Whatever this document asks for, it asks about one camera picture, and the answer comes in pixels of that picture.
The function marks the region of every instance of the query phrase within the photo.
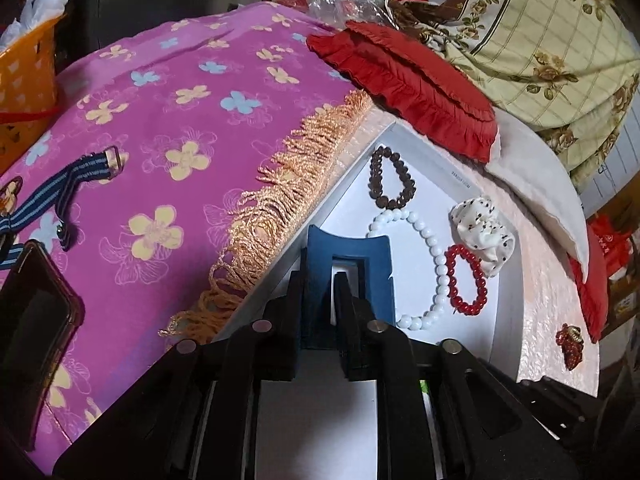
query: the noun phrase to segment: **red ornament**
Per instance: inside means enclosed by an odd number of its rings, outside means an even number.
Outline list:
[[[556,344],[562,347],[564,366],[571,371],[582,362],[584,341],[577,326],[562,324],[562,329],[556,333]]]
[[[465,316],[477,316],[480,314],[482,307],[486,305],[486,280],[480,269],[480,260],[464,245],[452,245],[444,253],[447,258],[447,276],[449,276],[449,297],[451,304],[458,312],[462,312]],[[476,279],[476,287],[478,288],[478,296],[472,304],[468,304],[462,300],[458,294],[456,284],[458,280],[454,277],[456,271],[456,256],[462,257],[470,266]]]

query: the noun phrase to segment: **white plastic bag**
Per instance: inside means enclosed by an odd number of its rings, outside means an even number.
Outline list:
[[[309,16],[335,28],[344,29],[349,20],[397,28],[386,12],[385,0],[307,0],[307,3]]]
[[[20,22],[14,20],[0,36],[0,52],[8,49],[19,38],[31,32],[41,23],[61,16],[69,0],[27,0],[20,14]]]

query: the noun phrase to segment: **red cushion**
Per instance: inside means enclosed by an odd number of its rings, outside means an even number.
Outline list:
[[[589,224],[587,224],[587,237],[589,239],[589,273],[586,283],[582,282],[580,264],[570,256],[569,261],[574,272],[575,285],[578,287],[584,322],[587,324],[591,341],[595,343],[600,340],[609,311],[607,264],[604,260],[598,236]]]
[[[306,43],[433,142],[489,161],[498,131],[491,101],[423,44],[392,28],[361,22],[349,22],[334,36],[309,36]]]

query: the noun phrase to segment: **white pearl bracelet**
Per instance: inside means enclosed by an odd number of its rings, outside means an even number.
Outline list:
[[[407,211],[405,207],[402,209],[387,209],[383,211],[373,220],[369,226],[367,238],[375,238],[382,236],[382,228],[390,223],[398,220],[406,220],[414,226],[414,229],[420,233],[427,245],[430,247],[429,252],[433,256],[436,265],[436,275],[438,276],[438,288],[436,289],[436,298],[430,311],[424,313],[421,317],[411,317],[403,314],[398,320],[398,328],[407,328],[409,330],[427,330],[434,321],[436,321],[445,311],[445,304],[449,295],[449,277],[447,276],[447,258],[443,254],[442,248],[438,245],[438,239],[433,235],[431,229],[427,227],[424,221],[420,220],[418,213],[415,211]]]

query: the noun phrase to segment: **pink floral cloth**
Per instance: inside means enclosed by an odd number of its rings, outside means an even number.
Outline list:
[[[20,203],[65,164],[112,144],[126,164],[78,190],[68,253],[52,210],[20,234],[44,244],[86,310],[40,417],[31,457],[43,471],[162,355],[158,330],[209,288],[228,212],[262,185],[257,168],[303,117],[353,89],[306,48],[306,35],[322,32],[265,2],[165,23],[60,75],[70,106],[0,184],[22,176]]]

